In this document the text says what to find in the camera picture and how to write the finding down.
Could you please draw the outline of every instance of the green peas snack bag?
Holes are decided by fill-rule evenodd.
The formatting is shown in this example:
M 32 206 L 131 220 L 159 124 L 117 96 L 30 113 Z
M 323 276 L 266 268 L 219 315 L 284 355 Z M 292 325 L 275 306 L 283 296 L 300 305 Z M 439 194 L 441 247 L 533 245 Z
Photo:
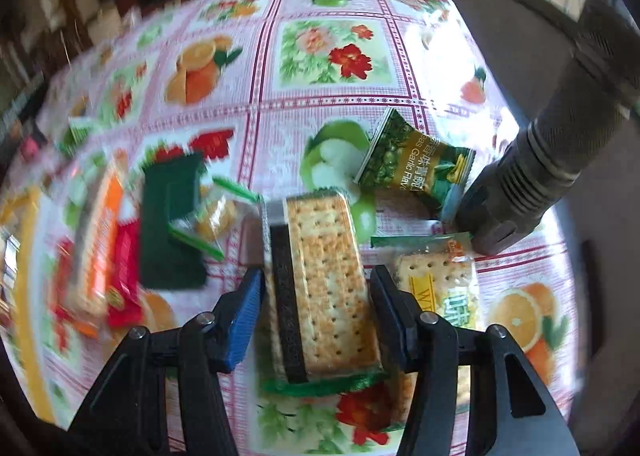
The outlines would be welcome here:
M 436 218 L 453 221 L 476 152 L 423 134 L 388 108 L 354 181 L 362 187 L 409 191 Z

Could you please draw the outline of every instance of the food wrapper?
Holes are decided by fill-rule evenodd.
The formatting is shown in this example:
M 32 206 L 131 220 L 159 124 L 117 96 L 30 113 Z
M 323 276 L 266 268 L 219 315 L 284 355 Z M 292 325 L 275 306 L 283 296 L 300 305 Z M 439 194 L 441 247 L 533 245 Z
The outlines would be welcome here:
M 380 372 L 346 196 L 322 190 L 264 204 L 262 237 L 276 378 L 306 384 Z
M 423 134 L 395 109 L 385 112 L 354 181 L 362 187 L 409 191 L 449 223 L 458 210 L 476 156 Z
M 227 178 L 214 176 L 212 180 L 212 186 L 203 188 L 196 210 L 169 223 L 169 232 L 177 240 L 223 261 L 225 252 L 220 241 L 247 215 L 258 215 L 260 196 Z
M 66 309 L 80 333 L 96 338 L 107 311 L 116 218 L 127 172 L 127 157 L 118 151 L 100 168 L 88 188 L 76 232 L 74 266 Z
M 484 330 L 478 275 L 468 233 L 443 236 L 373 237 L 371 246 L 400 290 L 411 293 L 423 311 L 436 312 L 455 327 Z M 389 367 L 394 407 L 392 423 L 404 425 L 416 375 Z M 469 367 L 458 369 L 458 407 L 468 404 Z
M 49 310 L 53 320 L 53 331 L 56 347 L 65 353 L 68 347 L 66 324 L 71 317 L 66 310 L 66 292 L 73 273 L 74 244 L 69 238 L 58 243 L 56 271 L 50 284 Z
M 142 322 L 138 296 L 140 220 L 117 225 L 113 271 L 107 291 L 109 328 L 132 327 Z

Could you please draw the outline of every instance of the tablecloth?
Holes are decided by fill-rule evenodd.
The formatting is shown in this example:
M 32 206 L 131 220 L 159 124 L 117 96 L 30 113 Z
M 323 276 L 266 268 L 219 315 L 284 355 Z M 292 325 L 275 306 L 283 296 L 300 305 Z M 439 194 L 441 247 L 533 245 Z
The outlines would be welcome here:
M 451 0 L 194 0 L 155 14 L 60 72 L 38 120 L 47 136 L 60 139 L 81 97 L 97 129 L 49 189 L 53 211 L 33 261 L 42 295 L 55 271 L 56 245 L 74 236 L 88 180 L 116 150 L 127 153 L 129 189 L 142 165 L 192 150 L 203 152 L 206 176 L 230 177 L 265 198 L 342 186 L 368 271 L 376 264 L 367 246 L 372 234 L 444 230 L 417 200 L 351 181 L 387 107 L 423 132 L 474 148 L 469 183 L 518 130 Z M 41 181 L 57 164 L 53 146 L 33 165 L 16 160 L 5 192 Z M 135 218 L 139 203 L 129 190 L 119 219 Z M 146 324 L 176 327 L 212 309 L 246 266 L 262 259 L 260 232 L 251 226 L 235 230 L 225 248 L 226 261 L 207 261 L 204 289 L 145 293 Z M 477 256 L 476 267 L 485 317 L 507 327 L 530 325 L 523 347 L 566 416 L 578 383 L 578 317 L 554 211 L 501 254 Z M 518 306 L 524 311 L 514 315 Z M 47 313 L 38 327 L 46 398 L 55 422 L 68 426 L 116 341 L 89 340 L 67 325 L 60 346 Z M 384 390 L 307 399 L 265 392 L 259 381 L 269 344 L 260 328 L 244 362 L 220 375 L 241 455 L 395 453 L 401 431 L 376 432 L 376 422 L 367 421 L 386 404 Z M 19 348 L 2 338 L 19 376 Z M 167 389 L 170 442 L 181 448 L 174 380 Z M 459 404 L 452 454 L 465 450 L 467 411 Z

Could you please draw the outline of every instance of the orange snack package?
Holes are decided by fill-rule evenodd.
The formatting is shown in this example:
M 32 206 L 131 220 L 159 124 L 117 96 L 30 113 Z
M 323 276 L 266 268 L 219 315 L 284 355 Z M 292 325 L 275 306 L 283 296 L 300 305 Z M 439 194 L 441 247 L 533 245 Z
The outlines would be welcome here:
M 92 338 L 98 336 L 108 311 L 116 219 L 126 173 L 126 154 L 118 151 L 89 189 L 76 232 L 73 286 L 68 289 L 66 307 L 76 330 Z

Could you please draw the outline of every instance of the wrapped cracker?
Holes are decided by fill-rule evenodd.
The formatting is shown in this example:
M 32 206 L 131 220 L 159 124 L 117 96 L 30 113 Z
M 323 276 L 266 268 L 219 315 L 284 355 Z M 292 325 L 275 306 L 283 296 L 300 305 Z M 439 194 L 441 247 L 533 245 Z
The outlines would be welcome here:
M 214 176 L 201 188 L 202 202 L 193 213 L 169 223 L 170 234 L 217 261 L 225 259 L 221 241 L 249 214 L 257 216 L 260 196 L 227 178 Z
M 349 205 L 335 190 L 265 205 L 276 376 L 290 384 L 378 372 L 378 338 Z
M 423 311 L 434 311 L 455 327 L 484 330 L 479 308 L 478 275 L 467 233 L 371 239 L 380 248 L 400 290 L 411 293 Z M 394 397 L 392 423 L 404 425 L 414 396 L 416 375 L 388 368 Z M 458 369 L 458 406 L 468 403 L 471 373 Z

